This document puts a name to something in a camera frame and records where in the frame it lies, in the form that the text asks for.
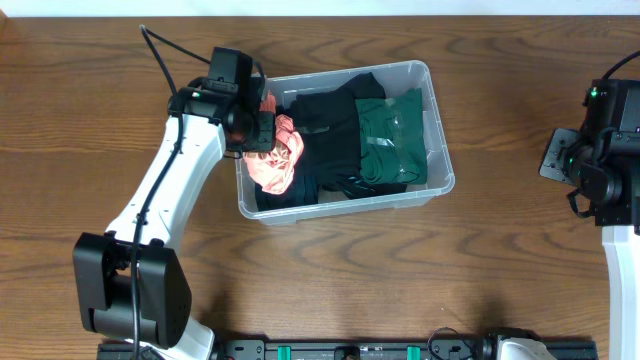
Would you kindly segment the coral orange shirt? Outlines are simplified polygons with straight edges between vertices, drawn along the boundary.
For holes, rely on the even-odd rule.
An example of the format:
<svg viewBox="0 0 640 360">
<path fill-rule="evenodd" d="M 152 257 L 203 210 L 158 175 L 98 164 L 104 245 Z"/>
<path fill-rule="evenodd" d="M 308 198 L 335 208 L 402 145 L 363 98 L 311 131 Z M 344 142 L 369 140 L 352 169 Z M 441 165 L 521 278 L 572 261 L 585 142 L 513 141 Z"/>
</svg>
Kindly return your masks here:
<svg viewBox="0 0 640 360">
<path fill-rule="evenodd" d="M 263 192 L 282 195 L 294 180 L 294 167 L 303 151 L 304 143 L 293 119 L 281 114 L 275 117 L 274 149 L 268 153 L 245 153 L 243 160 L 250 177 Z"/>
</svg>

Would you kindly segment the black garment with tape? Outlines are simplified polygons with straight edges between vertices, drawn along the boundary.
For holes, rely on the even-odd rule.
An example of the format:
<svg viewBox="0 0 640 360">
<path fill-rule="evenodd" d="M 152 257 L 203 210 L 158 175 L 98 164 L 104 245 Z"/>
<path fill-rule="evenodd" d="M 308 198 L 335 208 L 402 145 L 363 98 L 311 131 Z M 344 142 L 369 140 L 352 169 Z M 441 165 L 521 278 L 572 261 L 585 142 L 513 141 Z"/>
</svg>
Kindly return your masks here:
<svg viewBox="0 0 640 360">
<path fill-rule="evenodd" d="M 351 90 L 298 95 L 287 114 L 304 143 L 302 174 L 329 184 L 359 172 L 359 121 Z"/>
</svg>

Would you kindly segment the dark navy garment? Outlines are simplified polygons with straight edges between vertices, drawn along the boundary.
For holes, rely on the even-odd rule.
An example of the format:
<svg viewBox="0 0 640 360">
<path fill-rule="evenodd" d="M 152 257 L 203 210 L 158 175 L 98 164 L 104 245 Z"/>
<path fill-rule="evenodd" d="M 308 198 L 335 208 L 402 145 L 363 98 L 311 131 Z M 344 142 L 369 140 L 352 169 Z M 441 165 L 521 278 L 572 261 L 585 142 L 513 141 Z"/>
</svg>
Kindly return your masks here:
<svg viewBox="0 0 640 360">
<path fill-rule="evenodd" d="M 259 211 L 315 205 L 318 203 L 319 186 L 314 176 L 296 175 L 289 188 L 280 195 L 266 193 L 255 185 L 255 200 Z"/>
</svg>

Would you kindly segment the clear plastic storage bin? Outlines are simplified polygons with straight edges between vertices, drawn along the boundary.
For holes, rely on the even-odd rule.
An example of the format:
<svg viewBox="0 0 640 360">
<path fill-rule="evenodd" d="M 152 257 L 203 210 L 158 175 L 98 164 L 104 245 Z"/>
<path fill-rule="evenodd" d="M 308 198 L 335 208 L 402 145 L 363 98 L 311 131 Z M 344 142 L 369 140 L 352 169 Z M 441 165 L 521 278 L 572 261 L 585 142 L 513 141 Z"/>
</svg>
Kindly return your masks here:
<svg viewBox="0 0 640 360">
<path fill-rule="evenodd" d="M 372 73 L 390 97 L 397 97 L 412 88 L 420 88 L 423 94 L 422 120 L 423 143 L 426 151 L 427 182 L 410 185 L 406 192 L 385 196 L 350 200 L 341 192 L 319 192 L 316 205 L 289 207 L 280 210 L 261 211 L 255 201 L 255 183 L 242 160 L 235 162 L 238 191 L 238 208 L 247 219 L 265 225 L 282 225 L 299 220 L 346 215 L 388 208 L 422 206 L 431 199 L 449 193 L 455 185 L 455 174 L 439 114 L 436 94 L 429 67 L 422 61 L 410 60 L 396 63 L 347 68 L 325 72 L 270 78 L 268 88 L 277 103 L 288 107 L 301 94 L 334 90 L 351 78 Z"/>
</svg>

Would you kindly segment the black shirt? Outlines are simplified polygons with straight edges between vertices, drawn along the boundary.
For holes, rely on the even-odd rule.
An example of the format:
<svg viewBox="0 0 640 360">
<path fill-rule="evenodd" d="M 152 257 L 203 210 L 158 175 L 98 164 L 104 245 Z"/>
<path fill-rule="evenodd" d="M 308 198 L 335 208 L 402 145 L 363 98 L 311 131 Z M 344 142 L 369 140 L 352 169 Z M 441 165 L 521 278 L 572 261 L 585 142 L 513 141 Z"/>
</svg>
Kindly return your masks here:
<svg viewBox="0 0 640 360">
<path fill-rule="evenodd" d="M 358 99 L 378 98 L 383 99 L 385 97 L 384 88 L 375 79 L 373 74 L 366 73 L 360 74 L 343 84 L 339 88 L 346 88 L 353 92 L 355 98 L 355 105 Z M 360 144 L 360 166 L 361 166 L 361 144 Z M 406 191 L 407 186 L 405 184 L 392 183 L 392 184 L 369 184 L 364 181 L 359 172 L 356 175 L 348 178 L 343 178 L 335 183 L 320 184 L 327 191 L 339 191 L 344 193 L 349 199 L 361 199 L 374 196 L 390 195 L 403 193 Z"/>
</svg>

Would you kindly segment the dark green garment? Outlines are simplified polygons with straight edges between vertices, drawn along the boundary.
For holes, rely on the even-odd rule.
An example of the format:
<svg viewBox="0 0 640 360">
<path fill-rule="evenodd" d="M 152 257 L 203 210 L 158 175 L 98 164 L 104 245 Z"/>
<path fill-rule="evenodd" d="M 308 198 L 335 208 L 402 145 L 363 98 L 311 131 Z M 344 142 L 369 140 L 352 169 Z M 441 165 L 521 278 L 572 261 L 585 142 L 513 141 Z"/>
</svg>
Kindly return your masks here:
<svg viewBox="0 0 640 360">
<path fill-rule="evenodd" d="M 424 185 L 423 94 L 419 88 L 387 99 L 358 99 L 361 166 L 369 184 Z"/>
</svg>

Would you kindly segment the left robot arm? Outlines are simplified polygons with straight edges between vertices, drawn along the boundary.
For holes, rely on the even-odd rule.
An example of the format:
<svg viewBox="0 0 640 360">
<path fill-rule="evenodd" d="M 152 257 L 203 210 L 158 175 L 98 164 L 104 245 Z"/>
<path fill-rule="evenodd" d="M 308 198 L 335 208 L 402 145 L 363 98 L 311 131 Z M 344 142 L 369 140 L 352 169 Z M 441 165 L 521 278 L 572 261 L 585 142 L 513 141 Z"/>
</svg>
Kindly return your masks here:
<svg viewBox="0 0 640 360">
<path fill-rule="evenodd" d="M 228 146 L 217 96 L 187 86 L 169 100 L 162 145 L 125 209 L 73 249 L 83 327 L 129 341 L 120 359 L 211 359 L 216 336 L 191 315 L 178 259 L 187 220 Z"/>
</svg>

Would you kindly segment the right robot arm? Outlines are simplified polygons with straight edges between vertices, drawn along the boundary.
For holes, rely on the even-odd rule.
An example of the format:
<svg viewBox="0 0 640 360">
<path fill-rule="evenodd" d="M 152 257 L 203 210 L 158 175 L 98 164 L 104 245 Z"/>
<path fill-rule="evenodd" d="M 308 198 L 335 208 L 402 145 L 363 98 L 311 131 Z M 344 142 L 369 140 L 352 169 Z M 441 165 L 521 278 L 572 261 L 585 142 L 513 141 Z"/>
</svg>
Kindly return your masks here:
<svg viewBox="0 0 640 360">
<path fill-rule="evenodd" d="M 578 130 L 556 129 L 539 175 L 573 187 L 580 218 L 601 229 L 610 294 L 609 357 L 639 358 L 639 82 L 595 79 Z"/>
</svg>

